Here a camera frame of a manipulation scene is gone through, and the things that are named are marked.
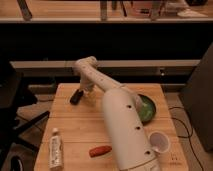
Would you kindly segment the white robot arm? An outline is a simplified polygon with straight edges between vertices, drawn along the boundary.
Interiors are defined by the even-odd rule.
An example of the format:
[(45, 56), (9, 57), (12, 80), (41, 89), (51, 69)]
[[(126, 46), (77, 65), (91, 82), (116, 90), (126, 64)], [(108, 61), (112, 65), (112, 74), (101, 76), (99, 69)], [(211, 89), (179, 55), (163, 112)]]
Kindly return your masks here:
[(143, 104), (140, 96), (98, 71), (93, 56), (77, 60), (74, 67), (81, 90), (92, 91), (96, 85), (104, 91), (102, 113), (119, 171), (162, 171), (138, 116)]

